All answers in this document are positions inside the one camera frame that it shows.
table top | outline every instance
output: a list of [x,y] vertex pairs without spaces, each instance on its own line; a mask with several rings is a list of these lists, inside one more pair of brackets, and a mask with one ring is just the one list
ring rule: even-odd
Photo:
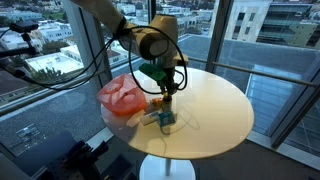
[[[172,159],[197,159],[226,152],[250,133],[254,113],[247,97],[227,80],[197,69],[187,68],[188,85],[173,95],[172,110],[177,122],[162,129],[155,122],[144,126],[142,110],[133,116],[118,117],[101,106],[109,129],[129,146],[151,155]],[[142,87],[159,92],[156,82],[134,72]],[[176,73],[175,82],[181,76]],[[146,99],[161,95],[145,94]]]

red plastic bag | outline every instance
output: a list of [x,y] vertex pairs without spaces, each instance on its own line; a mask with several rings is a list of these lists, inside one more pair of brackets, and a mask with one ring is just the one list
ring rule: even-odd
[[118,116],[132,115],[147,105],[146,97],[130,74],[116,77],[97,95],[103,106]]

white table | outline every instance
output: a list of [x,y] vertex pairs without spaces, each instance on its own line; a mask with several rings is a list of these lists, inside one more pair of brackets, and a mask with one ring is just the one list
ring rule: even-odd
[[[142,87],[159,91],[153,80],[141,72],[134,74]],[[180,75],[176,73],[175,79],[180,82]],[[146,94],[147,100],[156,97],[161,96]],[[192,68],[188,68],[187,88],[173,95],[172,110],[178,118],[172,126],[162,130],[157,123],[143,126],[140,117],[145,111],[117,117],[101,107],[107,126],[117,137],[149,154],[140,169],[140,179],[146,180],[195,179],[190,159],[215,156],[236,147],[248,136],[254,121],[250,102],[236,86]]]

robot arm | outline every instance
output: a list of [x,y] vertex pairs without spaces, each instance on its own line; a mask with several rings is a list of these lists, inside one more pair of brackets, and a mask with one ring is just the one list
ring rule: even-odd
[[[146,60],[155,60],[157,58],[157,66],[166,74],[166,81],[164,83],[157,81],[162,94],[167,92],[169,95],[172,95],[176,92],[177,84],[173,81],[175,66],[177,66],[178,62],[182,59],[174,44],[169,41],[165,35],[155,29],[139,28],[127,22],[125,17],[116,10],[110,0],[71,1],[98,18],[111,33],[118,38],[124,49],[128,51],[131,50]],[[161,30],[170,37],[174,43],[177,43],[178,23],[174,16],[156,15],[149,24],[149,27]],[[128,29],[131,29],[132,33],[127,34],[126,30]]]

table base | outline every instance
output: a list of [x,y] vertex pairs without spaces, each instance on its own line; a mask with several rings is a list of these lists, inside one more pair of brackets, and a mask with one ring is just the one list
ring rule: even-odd
[[166,175],[166,159],[147,155],[140,168],[140,180],[183,179],[195,180],[194,168],[189,160],[171,160],[170,174]]

